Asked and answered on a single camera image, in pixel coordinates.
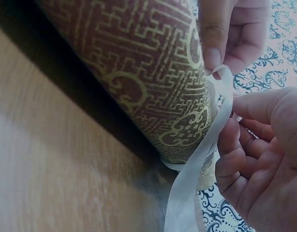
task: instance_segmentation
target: brown fabric with gold pattern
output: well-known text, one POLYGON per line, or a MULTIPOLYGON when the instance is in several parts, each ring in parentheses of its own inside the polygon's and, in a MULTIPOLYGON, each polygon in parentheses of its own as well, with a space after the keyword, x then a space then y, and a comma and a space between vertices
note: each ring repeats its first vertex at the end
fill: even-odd
MULTIPOLYGON (((185 163, 211 125, 189 1, 37 2, 163 159, 185 163)), ((213 165, 210 156, 204 175, 213 165)))

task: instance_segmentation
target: tablecloth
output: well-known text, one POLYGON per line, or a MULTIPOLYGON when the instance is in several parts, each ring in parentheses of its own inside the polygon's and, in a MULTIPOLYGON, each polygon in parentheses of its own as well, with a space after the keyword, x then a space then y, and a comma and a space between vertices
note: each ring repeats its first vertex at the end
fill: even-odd
MULTIPOLYGON (((191 0, 198 17, 197 0, 191 0)), ((235 75, 241 94, 297 86, 297 0, 273 1, 263 55, 235 75)), ((254 232, 220 195, 216 184, 199 192, 207 232, 254 232)))

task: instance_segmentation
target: wooden table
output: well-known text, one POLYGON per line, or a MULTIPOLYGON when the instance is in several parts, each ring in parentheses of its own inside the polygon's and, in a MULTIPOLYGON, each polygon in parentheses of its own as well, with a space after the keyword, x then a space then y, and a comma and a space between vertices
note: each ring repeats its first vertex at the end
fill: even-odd
POLYGON ((174 173, 31 15, 2 2, 0 232, 163 231, 174 173))

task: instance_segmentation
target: white ribbon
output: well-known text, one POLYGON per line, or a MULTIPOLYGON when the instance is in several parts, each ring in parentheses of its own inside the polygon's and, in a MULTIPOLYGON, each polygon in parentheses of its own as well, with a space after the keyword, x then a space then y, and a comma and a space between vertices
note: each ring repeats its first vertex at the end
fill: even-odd
POLYGON ((184 165, 164 162, 167 167, 180 171, 170 191, 164 232, 205 232, 200 205, 197 209, 198 215, 195 213, 197 181, 206 157, 215 149, 219 134, 231 115, 233 103, 233 77, 230 69, 220 65, 214 72, 218 72, 224 84, 224 87, 219 89, 224 100, 210 129, 184 165))

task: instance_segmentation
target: patterned fabric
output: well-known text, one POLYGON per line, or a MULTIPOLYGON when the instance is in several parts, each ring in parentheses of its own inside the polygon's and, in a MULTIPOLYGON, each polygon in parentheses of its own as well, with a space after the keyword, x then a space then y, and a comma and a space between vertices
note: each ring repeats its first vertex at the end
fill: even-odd
MULTIPOLYGON (((211 125, 189 0, 37 2, 163 159, 185 163, 211 125)), ((214 184, 213 157, 199 189, 214 184)))
MULTIPOLYGON (((193 2, 198 16, 197 0, 193 2)), ((297 86, 297 0, 272 4, 267 47, 263 55, 234 78, 241 94, 297 86)), ((207 232, 254 232, 227 201, 216 185, 199 192, 207 232)))

